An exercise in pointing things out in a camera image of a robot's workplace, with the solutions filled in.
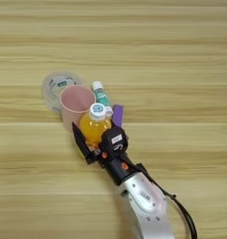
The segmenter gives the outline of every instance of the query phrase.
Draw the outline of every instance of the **black cable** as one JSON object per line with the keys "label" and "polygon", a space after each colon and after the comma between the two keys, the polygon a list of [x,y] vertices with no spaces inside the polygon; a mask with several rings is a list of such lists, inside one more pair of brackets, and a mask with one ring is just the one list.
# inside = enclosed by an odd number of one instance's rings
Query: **black cable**
{"label": "black cable", "polygon": [[127,156],[125,157],[121,157],[121,159],[126,162],[127,164],[129,164],[131,167],[135,168],[136,171],[143,173],[146,178],[152,182],[153,184],[155,184],[162,192],[165,196],[169,197],[176,205],[177,207],[180,209],[183,217],[185,218],[188,227],[190,229],[191,232],[191,236],[192,239],[197,239],[198,235],[197,235],[197,230],[194,224],[194,221],[192,219],[192,216],[190,215],[190,213],[186,210],[186,208],[182,205],[182,203],[179,202],[179,200],[177,199],[177,196],[175,194],[171,194],[169,192],[167,192],[166,190],[164,190],[147,172],[147,170],[144,168],[144,166],[138,166],[138,165],[134,165]]}

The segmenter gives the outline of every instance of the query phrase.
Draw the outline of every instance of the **bottle cap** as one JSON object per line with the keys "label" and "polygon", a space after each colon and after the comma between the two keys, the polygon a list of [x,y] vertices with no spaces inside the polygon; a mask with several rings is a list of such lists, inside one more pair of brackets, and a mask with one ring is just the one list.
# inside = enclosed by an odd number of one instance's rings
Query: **bottle cap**
{"label": "bottle cap", "polygon": [[101,121],[106,118],[106,107],[100,103],[92,104],[90,107],[90,117],[95,121]]}
{"label": "bottle cap", "polygon": [[113,115],[113,109],[111,106],[106,106],[106,116],[107,117],[112,117]]}
{"label": "bottle cap", "polygon": [[97,90],[97,89],[103,89],[103,84],[100,81],[94,81],[94,83],[92,84],[92,89],[93,91]]}

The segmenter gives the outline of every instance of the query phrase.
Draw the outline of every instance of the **orange juice bottle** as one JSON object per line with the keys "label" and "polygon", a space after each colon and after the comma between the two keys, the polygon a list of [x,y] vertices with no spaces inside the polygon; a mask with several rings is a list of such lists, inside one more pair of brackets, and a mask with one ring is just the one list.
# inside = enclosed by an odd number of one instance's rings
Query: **orange juice bottle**
{"label": "orange juice bottle", "polygon": [[106,117],[106,107],[100,103],[91,105],[89,113],[80,120],[79,128],[86,138],[86,144],[93,150],[102,142],[102,134],[111,128],[111,122]]}

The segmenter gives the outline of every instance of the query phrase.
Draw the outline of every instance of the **wooden table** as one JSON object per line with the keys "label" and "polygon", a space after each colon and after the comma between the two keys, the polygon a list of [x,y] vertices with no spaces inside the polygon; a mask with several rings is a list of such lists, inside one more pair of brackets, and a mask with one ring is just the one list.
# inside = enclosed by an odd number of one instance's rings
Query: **wooden table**
{"label": "wooden table", "polygon": [[[43,78],[100,79],[128,153],[227,239],[227,0],[0,0],[0,239],[133,238],[117,188],[43,104]],[[173,204],[177,239],[189,238]]]}

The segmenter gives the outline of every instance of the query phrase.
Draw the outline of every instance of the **clear plastic container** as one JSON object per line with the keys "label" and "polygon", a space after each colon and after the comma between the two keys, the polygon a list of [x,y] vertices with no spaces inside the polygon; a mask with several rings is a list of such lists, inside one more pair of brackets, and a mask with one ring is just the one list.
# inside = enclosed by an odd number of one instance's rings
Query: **clear plastic container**
{"label": "clear plastic container", "polygon": [[71,85],[82,85],[82,80],[71,72],[59,71],[46,76],[42,85],[42,94],[47,108],[61,114],[60,94]]}

